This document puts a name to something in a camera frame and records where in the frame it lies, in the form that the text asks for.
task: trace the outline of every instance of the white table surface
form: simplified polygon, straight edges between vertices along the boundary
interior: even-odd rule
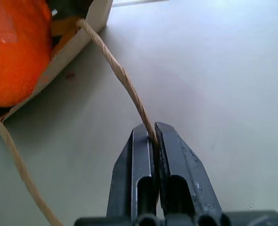
[[[224,210],[278,211],[278,0],[117,7],[101,36],[150,119],[173,125],[200,157]],[[5,122],[65,226],[105,216],[113,165],[138,124],[92,43]],[[48,223],[0,139],[0,226],[8,225]]]

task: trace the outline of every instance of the jute string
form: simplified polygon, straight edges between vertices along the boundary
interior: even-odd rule
[[[93,28],[90,27],[90,25],[85,20],[80,20],[77,22],[77,25],[83,28],[88,35],[92,38],[93,42],[98,45],[103,54],[105,55],[106,59],[108,60],[111,68],[113,69],[114,74],[117,76],[118,80],[122,83],[122,85],[125,87],[127,92],[129,93],[132,101],[134,102],[137,111],[147,128],[147,132],[149,137],[152,139],[154,143],[154,147],[158,148],[158,140],[155,135],[155,131],[153,130],[153,127],[147,117],[147,114],[144,110],[143,104],[138,97],[138,94],[133,87],[130,78],[126,71],[119,65],[115,57],[111,54],[109,49],[106,47],[104,42],[101,40],[99,35],[93,30]],[[31,176],[28,172],[28,169],[25,165],[25,163],[22,160],[21,155],[19,154],[19,151],[16,148],[15,143],[13,142],[8,130],[5,128],[2,122],[0,122],[0,135],[3,138],[5,144],[9,148],[14,162],[15,166],[17,168],[17,171],[22,179],[22,181],[25,183],[30,195],[32,196],[33,200],[35,201],[36,205],[39,207],[41,212],[45,215],[46,219],[49,221],[50,225],[52,226],[62,226],[63,224],[59,221],[59,219],[54,215],[52,210],[49,208],[49,206],[46,204],[42,196],[40,195],[37,187],[35,186],[34,182],[31,179]]]

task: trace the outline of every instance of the orange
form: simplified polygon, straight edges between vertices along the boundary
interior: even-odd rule
[[[0,0],[0,107],[28,98],[51,56],[45,0]]]

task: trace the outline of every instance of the gray surface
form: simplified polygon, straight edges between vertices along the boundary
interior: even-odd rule
[[[204,163],[224,210],[278,210],[278,0],[171,0],[114,8],[102,37],[150,119]],[[64,225],[104,216],[111,171],[140,118],[92,44],[6,121]],[[0,226],[48,225],[0,139]]]

